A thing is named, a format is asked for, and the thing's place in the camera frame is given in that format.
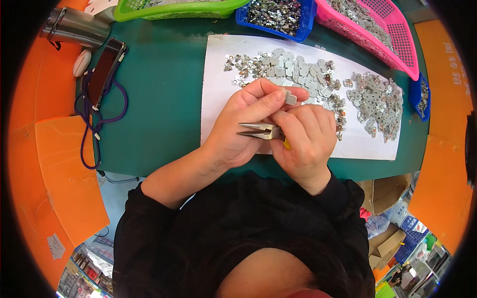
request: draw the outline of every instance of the green plastic basket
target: green plastic basket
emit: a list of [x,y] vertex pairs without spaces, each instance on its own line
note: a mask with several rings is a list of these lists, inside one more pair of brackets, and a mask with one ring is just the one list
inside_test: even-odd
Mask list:
[[120,0],[114,11],[114,18],[118,22],[137,18],[150,21],[177,18],[226,19],[230,17],[235,9],[247,4],[249,1],[187,2],[145,8],[149,0]]

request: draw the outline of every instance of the dark hair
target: dark hair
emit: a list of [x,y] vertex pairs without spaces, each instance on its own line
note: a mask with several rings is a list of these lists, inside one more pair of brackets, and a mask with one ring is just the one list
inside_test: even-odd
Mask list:
[[181,298],[213,298],[225,276],[241,260],[236,255],[248,254],[265,247],[287,251],[300,259],[313,273],[308,285],[333,298],[373,298],[374,277],[371,269],[360,269],[355,262],[343,264],[328,246],[306,236],[286,244],[274,244],[259,239],[226,242],[205,255],[193,266],[186,262],[186,276],[181,286]]

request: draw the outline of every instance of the phone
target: phone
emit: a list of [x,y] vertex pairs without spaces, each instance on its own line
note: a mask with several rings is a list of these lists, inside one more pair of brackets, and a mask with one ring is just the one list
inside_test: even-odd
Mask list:
[[126,51],[126,44],[114,37],[106,44],[88,84],[89,99],[96,109],[101,103],[106,84],[114,76],[116,66],[123,60]]

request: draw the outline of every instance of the white paper sheet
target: white paper sheet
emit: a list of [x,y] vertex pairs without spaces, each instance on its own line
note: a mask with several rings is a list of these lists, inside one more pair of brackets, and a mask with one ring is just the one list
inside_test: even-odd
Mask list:
[[[369,71],[372,74],[377,74],[349,59],[292,41],[257,36],[209,35],[202,88],[201,145],[209,136],[215,120],[229,97],[241,89],[238,85],[232,85],[232,80],[238,75],[237,69],[233,67],[229,72],[224,71],[225,55],[245,54],[253,57],[259,51],[271,52],[275,48],[291,51],[295,54],[295,57],[301,55],[307,63],[316,63],[318,59],[333,60],[336,67],[332,76],[333,80],[339,79],[343,82],[344,79],[351,78],[352,72],[365,73]],[[247,80],[252,81],[253,78],[249,76]],[[387,78],[381,76],[381,80],[386,81]],[[384,143],[383,133],[381,132],[377,132],[376,137],[372,138],[364,130],[365,123],[360,123],[356,117],[358,109],[347,99],[346,91],[351,89],[342,86],[340,90],[333,92],[341,98],[346,98],[347,124],[344,126],[346,131],[342,133],[343,140],[336,143],[331,157],[395,160],[400,133],[395,141],[388,141],[387,143]],[[271,152],[268,149],[263,151],[262,148],[260,153]]]

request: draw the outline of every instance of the hand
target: hand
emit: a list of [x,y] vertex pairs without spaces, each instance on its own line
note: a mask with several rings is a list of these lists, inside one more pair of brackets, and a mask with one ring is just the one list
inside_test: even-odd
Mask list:
[[[285,90],[297,97],[296,105],[284,106]],[[202,147],[228,169],[244,165],[264,140],[237,135],[244,131],[239,123],[261,122],[279,109],[299,106],[308,96],[302,88],[280,87],[265,78],[255,80],[230,97]]]
[[277,111],[271,118],[291,145],[288,150],[280,140],[271,140],[273,157],[310,195],[320,194],[331,177],[326,163],[336,145],[334,113],[321,105],[306,104]]

